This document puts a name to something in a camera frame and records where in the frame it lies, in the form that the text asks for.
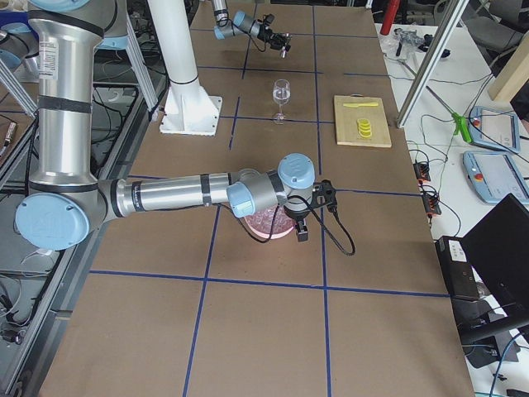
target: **white metal base plate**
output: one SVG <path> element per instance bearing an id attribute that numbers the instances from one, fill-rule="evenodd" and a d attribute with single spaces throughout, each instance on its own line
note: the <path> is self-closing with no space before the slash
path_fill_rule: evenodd
<path id="1" fill-rule="evenodd" d="M 209 97 L 221 114 L 222 97 Z M 205 117 L 200 123 L 193 125 L 191 129 L 186 130 L 183 127 L 182 114 L 165 114 L 160 124 L 160 132 L 163 134 L 186 134 L 186 135 L 206 135 L 214 136 L 217 132 L 218 116 Z"/>

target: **white table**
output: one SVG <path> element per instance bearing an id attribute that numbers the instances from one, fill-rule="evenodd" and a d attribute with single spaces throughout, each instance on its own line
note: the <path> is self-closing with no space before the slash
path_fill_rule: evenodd
<path id="1" fill-rule="evenodd" d="M 419 36 L 425 34 L 435 34 L 436 27 L 434 26 L 393 26 L 402 27 L 404 30 L 417 30 Z M 470 80 L 480 79 L 490 74 L 486 62 L 479 53 L 478 48 L 472 41 L 467 30 L 464 28 L 456 28 L 447 46 L 451 51 L 451 55 L 443 59 L 437 65 L 432 79 L 466 82 Z M 424 59 L 425 53 L 416 52 L 414 56 L 408 59 L 407 63 L 414 69 L 418 70 L 420 63 Z M 388 53 L 386 57 L 386 67 L 390 75 L 393 94 L 400 108 L 406 98 L 407 91 L 412 85 L 411 80 L 396 79 L 396 78 L 412 78 L 410 72 L 395 60 L 395 53 Z M 475 83 L 465 85 L 440 83 L 430 81 L 428 85 L 447 102 L 456 112 L 467 116 L 465 109 L 473 102 L 476 93 L 479 91 L 486 79 Z M 511 110 L 509 103 L 496 103 L 489 97 L 487 88 L 479 97 L 477 105 L 495 108 L 500 111 Z M 421 133 L 421 118 L 424 114 L 430 114 L 443 120 L 450 120 L 450 114 L 433 98 L 433 96 L 426 90 L 422 94 L 420 100 L 417 102 L 415 108 L 407 120 L 405 125 L 406 137 L 410 141 L 408 146 L 410 149 L 419 149 L 428 154 L 429 158 L 442 159 L 443 156 L 438 151 L 428 147 L 424 144 L 424 139 Z M 454 131 L 453 122 L 438 122 L 431 117 L 423 118 L 424 133 L 427 142 L 436 149 L 446 153 L 448 151 L 448 161 L 442 176 L 443 163 L 441 161 L 433 161 L 430 164 L 431 183 L 430 185 L 436 189 L 441 186 L 440 199 L 443 203 L 449 205 L 459 215 L 461 220 L 461 229 L 458 236 L 464 236 L 488 211 L 492 209 L 492 205 L 484 203 L 475 193 L 473 187 L 468 180 L 465 168 L 462 162 L 462 155 L 465 151 L 480 151 L 483 150 L 477 146 L 468 145 L 463 141 L 460 135 L 454 136 L 452 144 L 452 133 Z M 527 136 L 527 132 L 520 123 L 521 134 Z M 410 152 L 412 160 L 415 160 L 416 152 Z M 522 141 L 521 154 L 529 158 L 529 141 Z M 425 160 L 422 154 L 417 155 L 417 160 Z M 515 162 L 518 165 L 523 176 L 529 176 L 529 164 L 518 159 L 515 156 Z M 443 235 L 454 235 L 458 230 L 459 222 L 457 217 L 451 213 L 446 207 L 441 206 L 442 215 L 435 217 L 432 222 L 431 234 L 434 239 Z M 492 307 L 498 306 L 493 299 L 490 300 Z M 525 341 L 520 337 L 517 343 L 526 346 Z M 494 393 L 499 395 L 506 395 L 506 389 L 518 389 L 529 391 L 529 350 L 522 349 L 518 354 L 519 363 L 504 362 L 501 374 L 508 379 L 505 381 L 498 381 L 494 389 Z M 470 364 L 469 373 L 472 378 L 474 390 L 477 392 L 486 392 L 490 390 L 490 385 L 493 380 L 493 373 L 496 371 L 497 363 L 485 366 L 480 369 L 473 368 Z"/>

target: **label sticker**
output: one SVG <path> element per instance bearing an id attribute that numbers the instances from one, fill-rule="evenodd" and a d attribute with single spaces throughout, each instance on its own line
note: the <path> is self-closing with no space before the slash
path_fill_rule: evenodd
<path id="1" fill-rule="evenodd" d="M 466 255 L 460 242 L 456 240 L 449 240 L 448 246 L 450 247 L 450 256 L 452 257 L 453 261 L 466 262 Z"/>
<path id="2" fill-rule="evenodd" d="M 39 51 L 41 57 L 39 78 L 57 80 L 57 74 L 59 72 L 59 46 L 53 41 L 41 41 L 39 43 Z"/>

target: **white pole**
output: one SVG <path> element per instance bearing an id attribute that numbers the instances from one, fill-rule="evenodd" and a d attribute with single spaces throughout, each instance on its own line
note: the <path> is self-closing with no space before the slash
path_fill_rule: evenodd
<path id="1" fill-rule="evenodd" d="M 208 97 L 198 80 L 183 0 L 149 0 L 149 8 L 170 78 L 160 130 L 215 135 L 222 99 Z"/>

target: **light blue joint cap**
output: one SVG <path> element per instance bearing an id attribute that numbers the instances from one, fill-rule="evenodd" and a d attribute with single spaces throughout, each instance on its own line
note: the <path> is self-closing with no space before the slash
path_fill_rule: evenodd
<path id="1" fill-rule="evenodd" d="M 245 19 L 246 14 L 239 10 L 235 13 L 235 16 L 233 17 L 233 24 L 235 26 L 239 26 Z"/>
<path id="2" fill-rule="evenodd" d="M 278 167 L 281 181 L 292 189 L 307 189 L 314 184 L 314 164 L 301 153 L 285 156 Z"/>
<path id="3" fill-rule="evenodd" d="M 31 244 L 54 251 L 80 243 L 90 231 L 90 221 L 81 207 L 68 197 L 53 193 L 24 198 L 15 222 Z"/>
<path id="4" fill-rule="evenodd" d="M 46 11 L 67 12 L 81 8 L 90 0 L 30 0 L 30 2 Z"/>
<path id="5" fill-rule="evenodd" d="M 105 37 L 102 43 L 98 45 L 98 50 L 125 50 L 129 40 L 127 36 Z"/>
<path id="6" fill-rule="evenodd" d="M 238 218 L 243 218 L 255 213 L 255 202 L 250 191 L 245 184 L 235 182 L 226 189 L 228 201 L 230 202 L 233 214 Z"/>
<path id="7" fill-rule="evenodd" d="M 221 30 L 218 28 L 218 26 L 213 27 L 213 31 L 215 32 L 215 37 L 217 40 L 224 40 L 226 37 L 222 34 Z"/>
<path id="8" fill-rule="evenodd" d="M 0 50 L 0 59 L 10 70 L 16 69 L 22 63 L 22 60 L 12 52 Z"/>
<path id="9" fill-rule="evenodd" d="M 31 32 L 31 29 L 29 28 L 29 26 L 22 22 L 8 23 L 2 26 L 0 29 L 2 29 L 3 31 L 6 31 L 7 33 L 11 33 L 12 35 L 16 35 L 16 34 L 20 35 L 22 33 Z"/>

